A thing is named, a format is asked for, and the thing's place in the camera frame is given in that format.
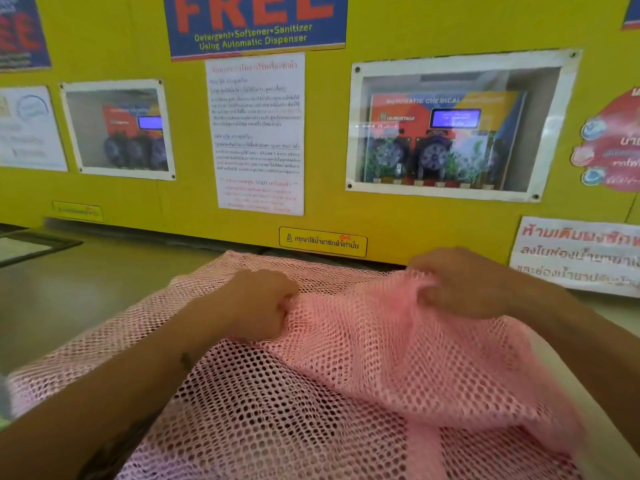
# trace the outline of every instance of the white sign with red text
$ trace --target white sign with red text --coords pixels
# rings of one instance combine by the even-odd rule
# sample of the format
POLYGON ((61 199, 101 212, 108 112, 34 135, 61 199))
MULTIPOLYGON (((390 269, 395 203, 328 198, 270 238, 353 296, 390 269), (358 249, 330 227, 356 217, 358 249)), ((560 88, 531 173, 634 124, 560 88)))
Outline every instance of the white sign with red text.
POLYGON ((640 226, 523 217, 509 265, 565 288, 640 297, 640 226))
POLYGON ((305 55, 206 62, 218 206, 305 213, 305 55))

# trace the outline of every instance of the person's left hand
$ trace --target person's left hand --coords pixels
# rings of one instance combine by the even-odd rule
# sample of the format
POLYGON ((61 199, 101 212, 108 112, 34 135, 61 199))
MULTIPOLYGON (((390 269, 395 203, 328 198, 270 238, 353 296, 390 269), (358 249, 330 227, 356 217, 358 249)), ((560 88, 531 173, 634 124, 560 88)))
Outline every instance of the person's left hand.
POLYGON ((226 322, 228 336, 249 342, 274 340, 284 331, 289 301, 298 284, 277 271, 240 270, 210 295, 196 298, 226 322))

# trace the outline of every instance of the person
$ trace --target person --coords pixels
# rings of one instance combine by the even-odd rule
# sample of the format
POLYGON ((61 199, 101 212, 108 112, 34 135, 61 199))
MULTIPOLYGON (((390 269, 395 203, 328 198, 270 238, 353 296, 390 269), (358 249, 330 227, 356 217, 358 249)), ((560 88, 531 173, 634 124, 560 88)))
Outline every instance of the person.
MULTIPOLYGON (((640 452, 640 339, 564 289, 466 249, 437 249, 409 267, 438 277, 421 304, 474 319, 510 315, 540 334, 640 452)), ((282 273, 239 271, 192 300, 2 431, 3 478, 114 478, 196 362, 228 336, 279 337, 298 292, 282 273)))

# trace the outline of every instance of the person's left arm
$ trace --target person's left arm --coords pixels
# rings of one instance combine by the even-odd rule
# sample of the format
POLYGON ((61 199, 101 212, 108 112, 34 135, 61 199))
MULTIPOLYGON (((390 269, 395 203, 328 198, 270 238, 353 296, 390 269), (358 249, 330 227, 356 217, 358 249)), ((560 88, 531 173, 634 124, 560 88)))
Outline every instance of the person's left arm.
POLYGON ((0 433, 3 478, 110 480, 197 361, 220 339, 277 338, 298 286, 240 271, 0 433))

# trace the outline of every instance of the purple lcd screen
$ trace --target purple lcd screen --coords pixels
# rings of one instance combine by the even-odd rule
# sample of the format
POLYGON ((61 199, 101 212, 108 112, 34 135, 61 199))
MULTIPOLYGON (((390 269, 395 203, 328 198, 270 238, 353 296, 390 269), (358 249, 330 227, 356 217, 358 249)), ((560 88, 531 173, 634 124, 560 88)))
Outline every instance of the purple lcd screen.
POLYGON ((434 109, 431 128, 478 128, 480 109, 434 109))
POLYGON ((162 131, 162 116, 139 116, 138 126, 141 130, 162 131))

